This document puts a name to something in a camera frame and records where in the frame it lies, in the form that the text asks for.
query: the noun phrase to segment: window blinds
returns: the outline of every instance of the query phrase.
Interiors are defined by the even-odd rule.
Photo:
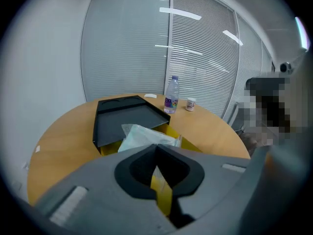
[[[238,32],[234,12],[215,0],[173,0],[169,77],[179,76],[179,97],[222,116],[229,101],[238,63]]]
[[[169,0],[92,0],[81,48],[87,101],[124,93],[163,94]]]
[[[262,67],[261,67],[261,74],[271,72],[272,70],[272,59],[266,50],[265,45],[262,42]]]
[[[223,120],[228,122],[237,102],[243,102],[246,81],[260,76],[262,63],[262,43],[253,29],[238,16],[238,29],[242,45],[239,49],[239,63],[236,82]]]

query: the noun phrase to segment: black tray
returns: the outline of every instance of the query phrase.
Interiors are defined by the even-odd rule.
[[[171,117],[139,96],[127,96],[98,102],[93,127],[93,143],[101,146],[124,139],[122,124],[155,128],[169,123]]]

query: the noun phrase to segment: plastic bag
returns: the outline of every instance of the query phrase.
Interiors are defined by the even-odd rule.
[[[173,146],[178,146],[180,143],[179,138],[175,139],[138,124],[122,124],[122,129],[126,138],[123,140],[118,152],[154,143],[169,144]]]

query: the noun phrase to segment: white wall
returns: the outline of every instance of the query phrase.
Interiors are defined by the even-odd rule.
[[[37,141],[62,114],[86,102],[80,5],[81,0],[28,0],[1,45],[0,160],[9,185],[25,200],[22,166]]]

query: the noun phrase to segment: gray panel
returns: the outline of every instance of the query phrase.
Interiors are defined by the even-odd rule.
[[[234,13],[215,0],[174,0],[174,9],[201,16],[200,20],[173,16],[169,77],[179,76],[179,97],[195,97],[197,104],[222,116],[235,81],[238,37]]]
[[[223,120],[228,122],[237,102],[243,102],[246,81],[261,74],[262,44],[253,29],[238,16],[240,41],[236,82]]]
[[[115,180],[116,165],[146,147],[119,152],[84,164],[50,188],[40,198],[36,208],[41,212],[56,193],[81,186],[88,189],[88,193],[64,224],[70,231],[89,235],[158,235],[175,231],[176,228],[158,208],[156,200],[133,198]]]
[[[200,152],[170,147],[197,161],[204,169],[205,177],[196,192],[178,199],[182,212],[191,215],[194,219],[200,218],[222,201],[242,176],[241,172],[225,168],[223,165],[234,165],[245,170],[250,163],[250,159],[207,154],[204,156]]]
[[[164,91],[169,0],[92,0],[82,39],[87,101]]]

